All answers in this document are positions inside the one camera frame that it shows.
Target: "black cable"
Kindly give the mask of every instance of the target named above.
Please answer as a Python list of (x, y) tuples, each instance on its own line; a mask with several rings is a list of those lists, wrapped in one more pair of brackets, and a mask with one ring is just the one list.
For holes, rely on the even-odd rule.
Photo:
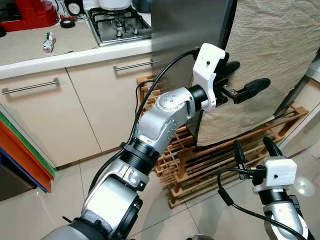
[(123, 153), (123, 151), (124, 150), (121, 149), (119, 152), (117, 152), (115, 155), (113, 155), (108, 161), (106, 161), (100, 167), (100, 169), (96, 172), (96, 174), (94, 175), (94, 178), (92, 179), (92, 182), (91, 182), (90, 187), (89, 187), (89, 192), (94, 188), (94, 186), (96, 185), (96, 183), (98, 181), (98, 178), (103, 173), (103, 171), (106, 169), (106, 167), (108, 167), (117, 157), (119, 157)]
[(155, 80), (148, 80), (148, 81), (144, 81), (141, 82), (138, 86), (136, 86), (135, 89), (135, 110), (134, 110), (134, 114), (135, 116), (137, 116), (137, 108), (138, 108), (138, 89), (143, 86), (146, 83), (153, 83)]
[(56, 4), (56, 11), (58, 12), (59, 11), (59, 4), (57, 2), (57, 0), (54, 0), (55, 1), (55, 4)]
[(132, 130), (131, 130), (131, 133), (130, 133), (130, 136), (129, 136), (129, 139), (127, 141), (127, 143), (129, 143), (134, 134), (135, 134), (135, 131), (136, 131), (136, 127), (137, 127), (137, 123), (139, 121), (139, 117), (141, 115), (141, 112), (142, 112), (142, 109), (144, 107), (144, 105), (146, 104), (151, 92), (154, 90), (154, 88), (156, 87), (156, 85), (158, 84), (159, 80), (162, 78), (162, 76), (176, 63), (178, 62), (179, 60), (183, 59), (184, 57), (188, 56), (188, 55), (196, 55), (198, 54), (199, 52), (197, 50), (191, 50), (191, 51), (187, 51), (183, 54), (181, 54), (180, 56), (178, 56), (176, 59), (174, 59), (172, 62), (170, 62), (161, 72), (160, 74), (156, 77), (156, 79), (154, 80), (152, 86), (150, 87), (149, 91), (146, 93), (139, 109), (138, 109), (138, 112), (135, 116), (135, 119), (134, 119), (134, 123), (133, 123), (133, 126), (132, 126)]
[[(226, 173), (226, 172), (238, 172), (238, 173), (246, 173), (246, 174), (252, 175), (252, 174), (254, 173), (254, 170), (243, 170), (243, 169), (238, 169), (238, 168), (226, 168), (226, 169), (222, 170), (222, 171), (218, 174), (218, 176), (217, 176), (217, 184), (218, 184), (219, 189), (220, 189), (220, 190), (223, 190), (224, 192), (226, 192), (226, 191), (225, 191), (225, 189), (222, 187), (222, 184), (221, 184), (221, 175), (222, 175), (223, 173)], [(236, 208), (236, 209), (238, 209), (238, 210), (240, 210), (240, 211), (242, 211), (242, 212), (244, 212), (244, 213), (246, 213), (246, 214), (249, 214), (249, 215), (251, 215), (251, 216), (253, 216), (253, 217), (256, 217), (256, 218), (265, 220), (265, 221), (271, 223), (272, 225), (277, 226), (278, 228), (282, 228), (282, 229), (288, 231), (289, 233), (291, 233), (292, 235), (294, 235), (295, 237), (297, 237), (297, 238), (300, 239), (300, 240), (306, 240), (300, 233), (298, 233), (297, 231), (293, 230), (292, 228), (290, 228), (290, 227), (282, 224), (282, 223), (279, 222), (279, 221), (273, 220), (273, 219), (271, 219), (271, 218), (269, 218), (269, 217), (267, 217), (267, 216), (263, 216), (263, 215), (258, 214), (258, 213), (256, 213), (256, 212), (253, 212), (253, 211), (250, 211), (250, 210), (248, 210), (248, 209), (245, 209), (245, 208), (243, 208), (243, 207), (241, 207), (241, 206), (238, 206), (237, 204), (233, 203), (233, 201), (232, 201), (232, 204), (231, 204), (231, 205), (232, 205), (234, 208)]]
[(62, 216), (62, 218), (63, 218), (64, 220), (66, 220), (68, 223), (72, 223), (72, 221), (71, 221), (69, 218), (67, 218), (66, 216)]
[[(150, 87), (149, 91), (146, 93), (139, 109), (138, 112), (135, 115), (135, 119), (134, 119), (134, 123), (131, 129), (131, 133), (129, 136), (129, 139), (127, 141), (127, 143), (129, 143), (131, 141), (131, 139), (134, 136), (134, 133), (136, 131), (136, 127), (137, 127), (137, 123), (139, 121), (139, 117), (141, 115), (142, 109), (144, 107), (144, 105), (146, 104), (151, 92), (154, 90), (154, 88), (156, 87), (156, 85), (158, 84), (159, 80), (162, 78), (162, 76), (166, 73), (166, 71), (168, 71), (176, 62), (178, 62), (179, 60), (183, 59), (184, 57), (188, 56), (188, 55), (193, 55), (193, 58), (196, 59), (197, 58), (197, 54), (199, 54), (199, 50), (200, 49), (195, 49), (195, 50), (191, 50), (191, 51), (187, 51), (183, 54), (181, 54), (180, 56), (178, 56), (177, 58), (175, 58), (172, 62), (170, 62), (158, 75), (158, 77), (154, 80), (152, 86)], [(94, 186), (96, 185), (98, 178), (100, 177), (100, 175), (102, 174), (102, 172), (106, 169), (106, 167), (108, 167), (117, 157), (119, 157), (122, 153), (123, 153), (123, 149), (121, 149), (117, 154), (115, 154), (114, 156), (112, 156), (104, 165), (102, 165), (102, 167), (98, 170), (98, 172), (95, 174), (90, 187), (89, 187), (89, 192), (94, 188)]]
[(260, 215), (260, 214), (258, 214), (258, 213), (255, 213), (255, 212), (253, 212), (253, 211), (250, 211), (250, 210), (248, 210), (248, 209), (245, 209), (245, 208), (243, 208), (243, 207), (241, 207), (241, 206), (238, 206), (238, 205), (235, 204), (235, 203), (232, 204), (232, 206), (235, 207), (236, 209), (240, 210), (241, 212), (244, 212), (244, 213), (246, 213), (246, 214), (249, 214), (249, 215), (251, 215), (251, 216), (253, 216), (253, 217), (256, 217), (256, 218), (258, 218), (258, 219), (265, 220), (265, 221), (271, 223), (272, 225), (275, 225), (275, 226), (277, 226), (277, 227), (279, 227), (279, 228), (282, 228), (282, 229), (288, 231), (289, 233), (291, 233), (292, 235), (294, 235), (296, 238), (298, 238), (298, 239), (300, 239), (300, 240), (306, 240), (300, 233), (298, 233), (297, 231), (295, 231), (295, 230), (293, 230), (292, 228), (288, 227), (287, 225), (282, 224), (282, 223), (279, 222), (279, 221), (273, 220), (273, 219), (271, 219), (271, 218), (269, 218), (269, 217), (267, 217), (267, 216), (263, 216), (263, 215)]

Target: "black ring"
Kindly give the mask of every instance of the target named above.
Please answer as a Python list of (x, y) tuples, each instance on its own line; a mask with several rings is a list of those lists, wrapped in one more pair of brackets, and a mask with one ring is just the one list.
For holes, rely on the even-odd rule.
[(147, 155), (145, 155), (143, 152), (140, 152), (139, 150), (135, 149), (133, 146), (122, 142), (120, 144), (120, 147), (127, 150), (130, 153), (133, 153), (134, 155), (138, 156), (139, 158), (141, 158), (142, 160), (144, 160), (145, 162), (147, 162), (149, 165), (154, 166), (155, 163), (154, 161)]
[(76, 25), (75, 21), (73, 20), (61, 20), (60, 26), (64, 29), (73, 28)]

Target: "metal handle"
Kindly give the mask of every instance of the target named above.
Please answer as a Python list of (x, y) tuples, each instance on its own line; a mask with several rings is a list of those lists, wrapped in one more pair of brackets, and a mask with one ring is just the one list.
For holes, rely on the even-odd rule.
[(11, 94), (11, 93), (15, 93), (15, 92), (24, 91), (27, 89), (35, 89), (35, 88), (39, 88), (39, 87), (43, 87), (43, 86), (47, 86), (47, 85), (52, 85), (52, 84), (59, 84), (59, 79), (57, 77), (55, 77), (53, 79), (53, 81), (50, 81), (50, 82), (40, 83), (40, 84), (32, 85), (32, 86), (20, 87), (20, 88), (12, 89), (12, 90), (9, 90), (8, 88), (3, 88), (1, 93), (3, 95)]
[(133, 69), (133, 68), (136, 68), (136, 67), (141, 67), (141, 66), (145, 66), (145, 65), (152, 65), (152, 64), (155, 64), (159, 61), (149, 61), (149, 62), (144, 62), (144, 63), (140, 63), (140, 64), (136, 64), (136, 65), (130, 65), (130, 66), (124, 66), (124, 67), (117, 67), (117, 66), (113, 66), (113, 70), (115, 72), (117, 71), (121, 71), (121, 70), (126, 70), (126, 69)]

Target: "white cabinet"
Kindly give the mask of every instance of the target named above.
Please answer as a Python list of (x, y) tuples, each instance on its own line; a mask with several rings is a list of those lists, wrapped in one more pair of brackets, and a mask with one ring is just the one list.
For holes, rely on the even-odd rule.
[(57, 167), (101, 152), (65, 69), (1, 79), (0, 89), (20, 89), (0, 102)]
[[(150, 55), (67, 68), (103, 151), (127, 141), (135, 118), (137, 78), (150, 76)], [(118, 69), (139, 65), (132, 68)]]

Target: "countertop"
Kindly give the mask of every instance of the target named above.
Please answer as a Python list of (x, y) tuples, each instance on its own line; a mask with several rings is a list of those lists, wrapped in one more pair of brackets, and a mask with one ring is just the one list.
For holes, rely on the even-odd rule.
[[(151, 15), (140, 15), (151, 26)], [(77, 22), (76, 27), (67, 30), (54, 25), (9, 32), (0, 38), (0, 56), (8, 56), (0, 60), (0, 80), (152, 51), (151, 39), (99, 47), (87, 22)], [(42, 50), (46, 32), (57, 32), (57, 40), (49, 56)]]

